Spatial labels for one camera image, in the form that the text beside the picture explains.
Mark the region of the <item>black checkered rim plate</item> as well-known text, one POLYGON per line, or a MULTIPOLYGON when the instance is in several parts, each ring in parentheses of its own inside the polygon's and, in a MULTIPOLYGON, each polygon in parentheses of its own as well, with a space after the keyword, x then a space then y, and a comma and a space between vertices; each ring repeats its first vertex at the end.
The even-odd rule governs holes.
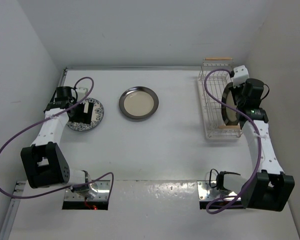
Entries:
MULTIPOLYGON (((229 82, 223 90, 221 102, 232 107, 233 109, 236 109, 237 101, 235 94, 232 93, 232 89, 233 83, 229 82)), ((224 105, 221 106, 221 115, 226 126, 237 126, 239 124, 237 112, 224 105)))

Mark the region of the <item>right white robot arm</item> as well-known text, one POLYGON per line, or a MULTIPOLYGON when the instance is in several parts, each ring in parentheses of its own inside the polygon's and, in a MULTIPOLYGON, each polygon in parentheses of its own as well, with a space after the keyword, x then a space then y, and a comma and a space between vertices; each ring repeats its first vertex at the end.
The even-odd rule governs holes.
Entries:
POLYGON ((240 186, 240 191, 230 201, 216 210, 220 213, 236 208, 280 212, 285 207, 295 186, 293 176, 285 174, 280 166, 269 135, 269 119, 260 107, 268 96, 267 85, 255 78, 233 80, 222 95, 221 112, 224 123, 230 124, 230 112, 235 113, 235 124, 240 126, 246 138, 254 167, 251 177, 240 186))

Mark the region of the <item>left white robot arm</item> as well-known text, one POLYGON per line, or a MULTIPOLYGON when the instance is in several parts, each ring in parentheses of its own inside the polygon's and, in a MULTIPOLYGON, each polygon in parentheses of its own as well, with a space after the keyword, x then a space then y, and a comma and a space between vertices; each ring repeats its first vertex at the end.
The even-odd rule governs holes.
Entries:
POLYGON ((71 192, 85 199, 92 199, 90 176, 86 170, 73 170, 69 167, 60 147, 60 140, 70 120, 86 123, 92 115, 93 105, 80 103, 88 89, 85 87, 61 86, 55 89, 52 99, 44 110, 44 120, 38 136, 31 146, 24 147, 20 156, 31 188, 71 185, 71 192))

